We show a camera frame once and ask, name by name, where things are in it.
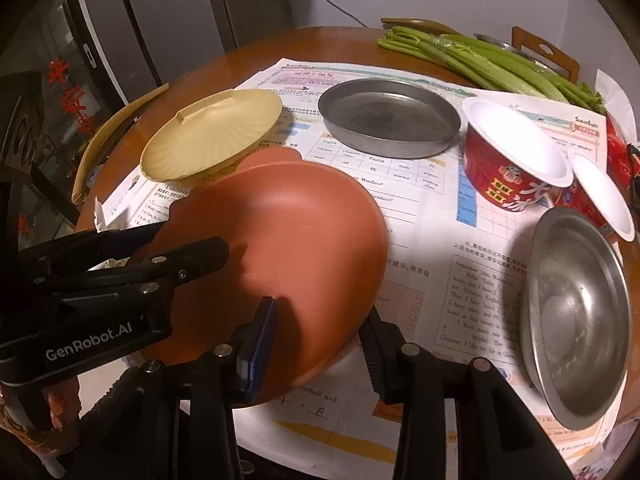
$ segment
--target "bowl handle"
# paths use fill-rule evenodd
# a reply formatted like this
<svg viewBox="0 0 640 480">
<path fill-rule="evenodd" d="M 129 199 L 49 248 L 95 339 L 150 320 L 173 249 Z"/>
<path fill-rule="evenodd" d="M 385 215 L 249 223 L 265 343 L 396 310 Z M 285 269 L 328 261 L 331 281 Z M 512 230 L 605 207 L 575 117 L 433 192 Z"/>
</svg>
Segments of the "bowl handle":
<svg viewBox="0 0 640 480">
<path fill-rule="evenodd" d="M 257 166 L 266 166 L 275 162 L 297 162 L 302 160 L 302 155 L 298 150 L 293 148 L 285 148 L 284 146 L 270 146 L 244 158 L 238 167 L 238 171 L 248 170 L 249 168 L 256 168 Z"/>
</svg>

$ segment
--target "printed worksheet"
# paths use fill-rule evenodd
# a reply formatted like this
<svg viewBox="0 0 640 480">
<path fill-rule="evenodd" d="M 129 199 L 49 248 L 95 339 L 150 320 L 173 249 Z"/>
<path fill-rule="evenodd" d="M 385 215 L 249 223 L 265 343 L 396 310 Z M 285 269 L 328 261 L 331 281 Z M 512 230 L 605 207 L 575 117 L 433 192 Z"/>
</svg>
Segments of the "printed worksheet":
<svg viewBox="0 0 640 480">
<path fill-rule="evenodd" d="M 343 81 L 391 78 L 423 86 L 452 103 L 461 135 L 443 153 L 421 160 L 367 155 L 339 142 L 318 112 L 322 92 Z M 550 204 L 543 198 L 519 212 L 482 197 L 462 165 L 470 96 L 509 106 L 535 120 L 564 150 L 580 150 L 606 168 L 605 118 L 557 102 L 448 84 L 398 70 L 283 59 L 239 88 L 276 92 L 283 110 L 261 142 L 298 150 L 305 160 L 350 174 L 376 200 L 389 238 L 389 257 L 376 307 L 437 357 L 468 363 L 484 356 L 500 370 L 569 464 L 602 442 L 618 399 L 592 428 L 562 428 L 532 386 L 520 361 L 518 311 L 531 237 Z M 211 181 L 231 173 L 206 175 Z M 149 182 L 136 168 L 103 205 L 105 222 L 125 227 L 165 220 L 169 206 L 189 192 L 183 184 Z M 270 460 L 328 479 L 391 478 L 402 406 L 386 406 L 373 392 L 358 341 L 305 386 L 260 406 L 234 410 L 238 443 Z M 455 410 L 447 401 L 447 468 L 457 478 Z"/>
</svg>

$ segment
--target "metal bolt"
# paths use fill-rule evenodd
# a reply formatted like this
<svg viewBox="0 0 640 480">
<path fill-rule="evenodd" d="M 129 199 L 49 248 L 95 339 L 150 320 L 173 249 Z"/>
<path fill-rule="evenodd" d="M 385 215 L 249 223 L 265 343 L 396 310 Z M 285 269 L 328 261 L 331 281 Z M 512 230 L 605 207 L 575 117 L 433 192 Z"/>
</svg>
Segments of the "metal bolt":
<svg viewBox="0 0 640 480">
<path fill-rule="evenodd" d="M 479 372 L 488 372 L 491 370 L 491 363 L 481 357 L 474 359 L 474 368 Z"/>
<path fill-rule="evenodd" d="M 242 474 L 244 475 L 250 475 L 255 471 L 254 465 L 248 460 L 241 460 L 240 467 L 242 468 Z"/>
<path fill-rule="evenodd" d="M 145 372 L 152 374 L 153 372 L 157 372 L 160 369 L 161 362 L 159 359 L 151 359 L 151 361 L 147 361 L 142 365 L 142 369 Z"/>
<path fill-rule="evenodd" d="M 420 347 L 415 343 L 404 343 L 400 350 L 404 355 L 408 356 L 415 356 L 420 353 Z"/>
<path fill-rule="evenodd" d="M 156 282 L 143 283 L 142 285 L 140 285 L 140 292 L 142 292 L 142 294 L 151 294 L 159 288 L 160 285 L 158 285 Z"/>
<path fill-rule="evenodd" d="M 231 352 L 233 351 L 234 348 L 227 343 L 222 343 L 213 349 L 213 353 L 218 357 L 226 357 L 228 355 L 231 355 Z"/>
</svg>

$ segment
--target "wooden table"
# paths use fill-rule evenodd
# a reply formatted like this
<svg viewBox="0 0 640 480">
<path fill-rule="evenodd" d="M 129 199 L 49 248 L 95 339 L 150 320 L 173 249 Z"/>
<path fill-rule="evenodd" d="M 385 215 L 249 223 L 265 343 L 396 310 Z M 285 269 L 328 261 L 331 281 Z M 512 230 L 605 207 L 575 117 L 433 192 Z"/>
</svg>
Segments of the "wooden table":
<svg viewBox="0 0 640 480">
<path fill-rule="evenodd" d="M 469 85 L 465 79 L 435 64 L 405 54 L 384 50 L 376 40 L 379 29 L 315 27 L 244 46 L 191 72 L 156 101 L 119 142 L 102 168 L 84 203 L 77 230 L 94 227 L 94 197 L 104 202 L 140 161 L 140 154 L 153 134 L 185 106 L 217 92 L 234 88 L 283 57 L 300 61 L 350 62 L 383 66 L 429 75 L 447 82 Z M 634 310 L 634 350 L 620 418 L 640 405 L 640 251 L 638 243 L 621 243 Z"/>
</svg>

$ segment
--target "yellow shell-shaped plate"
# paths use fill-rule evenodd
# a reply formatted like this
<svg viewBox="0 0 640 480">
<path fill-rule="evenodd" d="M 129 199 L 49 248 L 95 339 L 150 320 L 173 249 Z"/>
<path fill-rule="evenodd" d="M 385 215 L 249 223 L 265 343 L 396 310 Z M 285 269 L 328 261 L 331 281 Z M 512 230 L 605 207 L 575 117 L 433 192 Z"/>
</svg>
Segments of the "yellow shell-shaped plate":
<svg viewBox="0 0 640 480">
<path fill-rule="evenodd" d="M 170 182 L 216 171 L 243 156 L 268 133 L 282 111 L 269 90 L 225 90 L 180 110 L 140 156 L 149 180 Z"/>
</svg>

